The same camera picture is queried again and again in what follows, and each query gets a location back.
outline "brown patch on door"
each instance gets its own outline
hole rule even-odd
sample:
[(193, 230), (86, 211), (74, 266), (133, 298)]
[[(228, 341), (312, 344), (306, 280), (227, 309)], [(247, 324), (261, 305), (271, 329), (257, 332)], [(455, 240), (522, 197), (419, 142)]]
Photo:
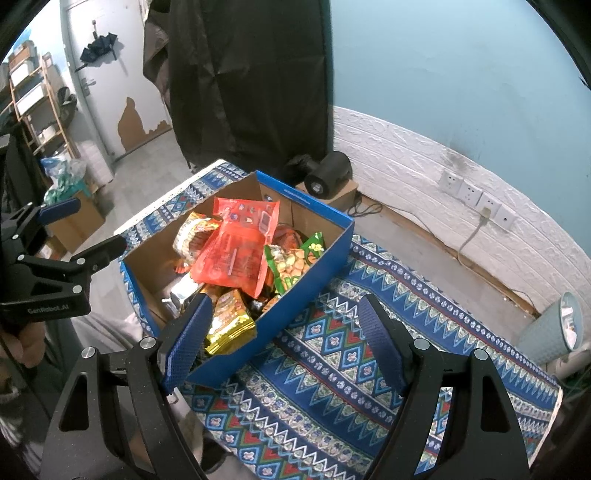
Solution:
[(146, 142), (156, 138), (157, 136), (170, 130), (170, 125), (162, 120), (155, 130), (146, 132), (144, 124), (135, 109), (135, 101), (133, 98), (127, 97), (127, 102), (119, 124), (117, 125), (117, 132), (123, 144), (125, 152), (130, 152)]

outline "trash can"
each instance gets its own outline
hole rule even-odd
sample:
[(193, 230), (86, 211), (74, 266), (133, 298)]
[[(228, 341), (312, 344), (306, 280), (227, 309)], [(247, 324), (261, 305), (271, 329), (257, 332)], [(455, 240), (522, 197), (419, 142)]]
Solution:
[(519, 337), (517, 349), (541, 365), (576, 350), (583, 343), (583, 319), (577, 298), (566, 292)]

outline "blue gripper pad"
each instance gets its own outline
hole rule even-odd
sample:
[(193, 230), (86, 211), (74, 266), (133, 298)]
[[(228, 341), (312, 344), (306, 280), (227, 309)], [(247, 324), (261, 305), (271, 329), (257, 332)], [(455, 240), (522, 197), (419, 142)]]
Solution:
[[(389, 387), (402, 394), (408, 388), (408, 383), (404, 376), (404, 360), (401, 351), (396, 347), (392, 335), (388, 331), (389, 329), (384, 325), (384, 322), (399, 322), (388, 316), (378, 299), (373, 295), (366, 295), (359, 301), (357, 304), (357, 315), (359, 326), (363, 330), (363, 335), (365, 335), (365, 339), (374, 353), (384, 380)], [(400, 324), (400, 326), (405, 330), (408, 338), (412, 340), (404, 325)]]
[(212, 299), (197, 295), (178, 319), (169, 322), (159, 337), (160, 385), (167, 394), (186, 380), (212, 324)]

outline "white electrical outlet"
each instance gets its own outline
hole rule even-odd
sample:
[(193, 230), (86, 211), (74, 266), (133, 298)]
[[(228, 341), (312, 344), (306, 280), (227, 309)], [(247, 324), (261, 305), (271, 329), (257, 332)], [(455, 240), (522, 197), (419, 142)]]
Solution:
[(517, 218), (517, 214), (509, 207), (501, 204), (496, 214), (491, 218), (492, 221), (495, 222), (498, 226), (509, 232)]
[(488, 208), (491, 211), (489, 218), (493, 218), (499, 211), (499, 207), (501, 207), (501, 203), (496, 198), (488, 192), (483, 192), (475, 208), (480, 213), (483, 213), (484, 209)]
[(463, 178), (448, 170), (443, 170), (441, 178), (439, 179), (439, 189), (445, 193), (455, 197), (460, 190)]
[(482, 190), (480, 188), (475, 187), (471, 183), (468, 183), (466, 180), (464, 180), (455, 197), (458, 200), (463, 201), (469, 207), (475, 208), (481, 195)]

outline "gray tile floor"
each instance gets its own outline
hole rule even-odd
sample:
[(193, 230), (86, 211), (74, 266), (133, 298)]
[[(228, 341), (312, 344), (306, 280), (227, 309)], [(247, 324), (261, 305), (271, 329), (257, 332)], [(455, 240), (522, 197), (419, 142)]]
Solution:
[[(81, 249), (110, 237), (126, 220), (191, 176), (172, 131), (130, 153), (115, 167), (115, 179), (100, 191), (106, 222)], [(385, 215), (357, 219), (355, 230), (392, 252), (511, 343), (532, 321), (478, 275)], [(94, 311), (121, 319), (133, 313), (116, 262), (94, 276), (90, 292)]]

